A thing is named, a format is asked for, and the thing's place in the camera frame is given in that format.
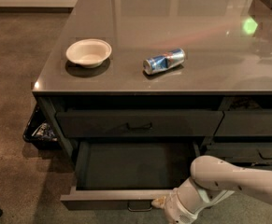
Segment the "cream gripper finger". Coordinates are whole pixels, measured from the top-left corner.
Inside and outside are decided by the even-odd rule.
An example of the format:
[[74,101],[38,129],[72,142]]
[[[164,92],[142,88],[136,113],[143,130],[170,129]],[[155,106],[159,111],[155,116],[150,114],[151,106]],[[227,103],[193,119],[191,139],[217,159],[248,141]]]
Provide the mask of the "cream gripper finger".
[[165,200],[166,200],[165,196],[163,196],[161,198],[154,199],[151,202],[151,205],[155,208],[158,208],[158,209],[164,209],[165,208]]

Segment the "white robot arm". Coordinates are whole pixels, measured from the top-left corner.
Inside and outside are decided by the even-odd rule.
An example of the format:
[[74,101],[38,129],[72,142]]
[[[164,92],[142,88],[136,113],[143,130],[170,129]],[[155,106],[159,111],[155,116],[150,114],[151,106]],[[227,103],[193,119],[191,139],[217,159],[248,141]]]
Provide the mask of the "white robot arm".
[[190,176],[151,205],[163,209],[169,224],[192,224],[199,213],[240,192],[272,205],[272,171],[235,166],[212,156],[193,160]]

